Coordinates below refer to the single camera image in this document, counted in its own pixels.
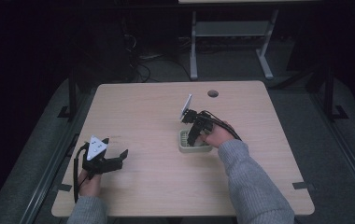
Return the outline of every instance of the wire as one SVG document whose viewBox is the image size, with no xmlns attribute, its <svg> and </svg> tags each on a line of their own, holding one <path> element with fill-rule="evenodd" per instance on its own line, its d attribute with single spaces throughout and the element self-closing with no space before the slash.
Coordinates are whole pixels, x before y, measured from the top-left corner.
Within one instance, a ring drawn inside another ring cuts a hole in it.
<svg viewBox="0 0 355 224">
<path fill-rule="evenodd" d="M 116 221 L 119 220 L 117 217 L 114 218 L 113 224 L 116 223 Z"/>
<path fill-rule="evenodd" d="M 229 132 L 235 139 L 242 140 L 231 126 L 229 126 L 228 124 L 226 124 L 225 122 L 221 121 L 220 119 L 218 119 L 216 117 L 215 117 L 215 119 L 213 119 L 213 118 L 208 118 L 208 117 L 200 115 L 197 118 L 212 121 L 212 122 L 216 123 L 217 125 L 221 126 L 221 128 L 225 129 L 227 132 Z"/>
<path fill-rule="evenodd" d="M 138 66 L 142 66 L 142 67 L 144 67 L 146 70 L 148 70 L 148 76 L 143 80 L 142 79 L 142 82 L 143 83 L 145 83 L 145 82 L 147 82 L 148 80 L 149 80 L 149 78 L 150 78 L 150 76 L 151 76 L 151 71 L 150 71 L 150 69 L 147 67 L 147 66 L 145 66 L 144 64 L 142 64 L 142 63 L 139 63 L 138 64 Z"/>
<path fill-rule="evenodd" d="M 192 39 L 190 37 L 183 37 L 182 39 L 187 39 L 186 42 L 178 46 L 179 53 L 184 53 L 186 50 L 190 49 L 192 46 Z"/>
<path fill-rule="evenodd" d="M 183 71 L 186 74 L 186 76 L 189 78 L 189 80 L 191 80 L 189 72 L 187 71 L 187 69 L 181 63 L 178 63 L 178 62 L 176 62 L 176 61 L 174 61 L 172 59 L 167 59 L 167 58 L 161 59 L 162 57 L 164 57 L 164 55 L 159 55 L 159 56 L 155 56 L 154 58 L 145 59 L 145 60 L 142 60 L 137 65 L 141 65 L 143 67 L 146 67 L 143 63 L 151 63 L 151 62 L 171 62 L 171 63 L 175 63 L 175 64 L 177 64 L 178 66 L 180 66 L 183 69 Z"/>
<path fill-rule="evenodd" d="M 159 80 L 157 80 L 157 79 L 154 79 L 154 78 L 149 78 L 150 80 L 152 80 L 152 81 L 155 81 L 155 82 L 161 82 L 161 81 L 159 81 Z"/>
<path fill-rule="evenodd" d="M 301 221 L 299 221 L 296 217 L 294 218 L 294 222 L 297 224 L 302 224 Z"/>
<path fill-rule="evenodd" d="M 218 121 L 223 122 L 221 119 L 219 119 L 218 117 L 216 117 L 215 115 L 213 115 L 213 114 L 212 114 L 212 113 L 210 113 L 209 111 L 207 111 L 207 110 L 203 110 L 203 112 L 205 112 L 205 113 L 209 114 L 210 116 L 212 116 L 213 118 L 217 119 Z"/>
<path fill-rule="evenodd" d="M 124 35 L 125 37 L 131 37 L 134 40 L 134 44 L 131 46 L 132 49 L 136 47 L 137 41 L 136 38 L 133 35 Z"/>
<path fill-rule="evenodd" d="M 139 59 L 144 60 L 144 61 L 150 61 L 150 60 L 161 58 L 163 56 L 164 56 L 163 54 L 153 54 L 150 56 L 143 56 L 142 55 L 142 56 L 139 56 Z"/>
<path fill-rule="evenodd" d="M 84 181 L 88 178 L 88 176 L 86 175 L 85 178 L 81 181 L 81 183 L 78 185 L 78 189 L 81 188 L 81 185 L 84 183 Z"/>
<path fill-rule="evenodd" d="M 78 153 L 76 153 L 76 157 L 73 159 L 73 193 L 75 197 L 75 203 L 78 201 L 78 189 L 81 186 L 82 182 L 80 185 L 78 185 L 78 156 L 81 153 L 82 150 L 86 149 L 89 146 L 89 143 L 86 143 L 84 146 L 82 146 L 79 150 Z"/>
</svg>

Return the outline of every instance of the table leg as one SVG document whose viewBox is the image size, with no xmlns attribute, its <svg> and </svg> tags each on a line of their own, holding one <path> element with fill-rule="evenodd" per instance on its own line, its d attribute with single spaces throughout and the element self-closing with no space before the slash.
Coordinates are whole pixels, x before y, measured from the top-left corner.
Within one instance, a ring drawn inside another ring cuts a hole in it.
<svg viewBox="0 0 355 224">
<path fill-rule="evenodd" d="M 197 73 L 197 57 L 195 55 L 195 24 L 196 24 L 196 12 L 192 13 L 192 52 L 190 53 L 190 79 L 198 79 Z"/>
<path fill-rule="evenodd" d="M 264 43 L 260 49 L 256 49 L 257 57 L 259 58 L 260 65 L 262 66 L 265 78 L 267 79 L 274 78 L 270 70 L 270 67 L 268 66 L 268 62 L 265 59 L 265 52 L 267 51 L 268 43 L 270 42 L 271 35 L 273 34 L 274 31 L 274 26 L 277 21 L 277 13 L 278 13 L 277 9 L 273 11 L 273 15 L 271 16 L 271 20 L 268 23 L 267 30 L 265 31 Z"/>
</svg>

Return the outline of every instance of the floor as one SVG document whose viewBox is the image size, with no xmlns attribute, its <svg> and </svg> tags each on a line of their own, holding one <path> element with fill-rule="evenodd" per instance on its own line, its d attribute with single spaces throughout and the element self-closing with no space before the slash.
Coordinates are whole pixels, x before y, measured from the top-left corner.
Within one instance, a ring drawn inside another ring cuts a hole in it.
<svg viewBox="0 0 355 224">
<path fill-rule="evenodd" d="M 254 51 L 256 44 L 248 44 L 237 49 L 199 54 L 198 81 L 261 80 L 267 87 L 272 87 L 295 74 L 294 71 L 286 71 L 293 45 L 291 40 L 276 40 L 270 44 L 266 57 L 275 75 L 273 80 L 266 80 L 263 76 Z M 142 62 L 138 66 L 141 76 L 134 82 L 187 82 L 190 81 L 187 71 L 190 71 L 189 53 L 185 51 L 172 61 L 168 56 L 162 56 Z M 336 80 L 334 104 L 343 106 L 349 119 L 330 122 L 319 106 L 323 92 L 308 93 L 305 90 L 306 81 L 307 77 L 284 90 L 269 91 L 303 178 L 313 187 L 309 193 L 316 211 L 310 216 L 297 217 L 296 222 L 355 223 L 355 178 L 341 141 L 335 134 L 337 129 L 355 154 L 355 101 L 349 89 Z M 67 81 L 55 92 L 11 172 L 15 177 L 11 177 L 2 189 L 0 214 L 4 215 L 0 215 L 0 223 L 66 222 L 66 217 L 54 217 L 50 209 L 70 160 L 68 151 L 73 146 L 72 139 L 80 132 L 95 91 L 78 93 L 78 113 L 70 122 L 57 118 L 60 109 L 68 105 Z M 61 159 L 50 164 L 58 153 L 62 154 Z M 36 203 L 30 203 L 33 209 L 22 206 L 32 202 L 32 199 L 39 199 Z M 108 223 L 167 223 L 167 220 L 157 217 L 110 217 Z M 182 223 L 227 224 L 232 220 L 229 217 L 186 217 Z"/>
</svg>

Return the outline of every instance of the finger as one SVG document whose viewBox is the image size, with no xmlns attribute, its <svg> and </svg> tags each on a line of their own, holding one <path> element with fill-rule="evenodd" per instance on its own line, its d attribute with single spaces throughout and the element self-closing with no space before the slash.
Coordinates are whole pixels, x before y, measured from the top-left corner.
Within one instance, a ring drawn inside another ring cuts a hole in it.
<svg viewBox="0 0 355 224">
<path fill-rule="evenodd" d="M 201 134 L 201 135 L 199 136 L 200 140 L 203 141 L 203 142 L 206 142 L 207 137 L 208 137 L 207 134 Z"/>
</svg>

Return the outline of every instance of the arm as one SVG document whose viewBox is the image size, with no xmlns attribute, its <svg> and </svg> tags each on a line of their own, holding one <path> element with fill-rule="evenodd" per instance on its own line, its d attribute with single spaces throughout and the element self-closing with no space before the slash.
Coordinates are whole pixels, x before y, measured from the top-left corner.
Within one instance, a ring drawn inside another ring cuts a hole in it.
<svg viewBox="0 0 355 224">
<path fill-rule="evenodd" d="M 87 171 L 81 171 L 78 182 L 81 183 L 78 202 L 72 214 L 67 220 L 73 223 L 107 223 L 107 207 L 98 198 L 101 186 L 101 176 L 95 175 L 91 180 L 87 179 Z"/>
<path fill-rule="evenodd" d="M 248 146 L 220 126 L 202 140 L 219 148 L 239 223 L 293 223 L 294 212 L 263 168 L 249 156 Z"/>
</svg>

